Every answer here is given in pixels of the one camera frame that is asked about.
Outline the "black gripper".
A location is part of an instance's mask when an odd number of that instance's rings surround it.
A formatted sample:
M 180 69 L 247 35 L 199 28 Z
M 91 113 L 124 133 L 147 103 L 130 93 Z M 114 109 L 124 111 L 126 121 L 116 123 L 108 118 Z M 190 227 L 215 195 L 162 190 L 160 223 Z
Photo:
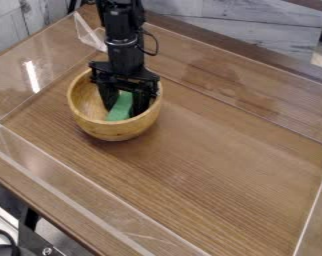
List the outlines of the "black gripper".
M 144 37 L 127 39 L 108 37 L 104 41 L 108 49 L 107 61 L 92 61 L 92 82 L 99 87 L 100 97 L 107 110 L 111 110 L 119 91 L 134 95 L 132 115 L 140 115 L 150 107 L 150 98 L 155 98 L 160 77 L 146 67 L 146 56 L 156 55 L 144 50 Z

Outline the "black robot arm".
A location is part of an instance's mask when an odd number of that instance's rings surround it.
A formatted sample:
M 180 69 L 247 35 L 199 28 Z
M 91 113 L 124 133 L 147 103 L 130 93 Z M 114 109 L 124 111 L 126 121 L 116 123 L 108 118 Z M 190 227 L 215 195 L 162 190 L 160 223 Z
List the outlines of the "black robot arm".
M 146 9 L 142 0 L 96 0 L 108 60 L 92 61 L 91 80 L 96 84 L 108 111 L 118 103 L 119 94 L 131 95 L 128 115 L 147 111 L 158 97 L 160 76 L 146 67 L 146 56 L 159 54 L 159 41 L 143 25 Z

